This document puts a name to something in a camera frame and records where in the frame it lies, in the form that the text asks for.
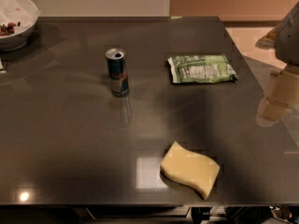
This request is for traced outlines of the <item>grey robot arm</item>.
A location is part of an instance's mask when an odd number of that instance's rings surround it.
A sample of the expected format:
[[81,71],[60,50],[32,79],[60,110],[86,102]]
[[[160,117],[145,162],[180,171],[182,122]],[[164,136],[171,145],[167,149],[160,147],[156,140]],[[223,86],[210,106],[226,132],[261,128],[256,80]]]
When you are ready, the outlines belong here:
[[299,2],[279,24],[274,48],[286,66],[274,74],[258,106],[256,122],[262,127],[276,124],[299,101]]

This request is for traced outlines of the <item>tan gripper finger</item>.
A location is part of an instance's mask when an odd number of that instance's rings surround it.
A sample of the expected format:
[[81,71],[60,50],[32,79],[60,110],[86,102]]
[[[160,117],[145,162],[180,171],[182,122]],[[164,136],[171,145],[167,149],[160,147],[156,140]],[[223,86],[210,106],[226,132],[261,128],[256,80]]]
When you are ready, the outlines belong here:
[[287,64],[271,77],[255,119],[259,126],[265,128],[276,124],[299,101],[298,65]]

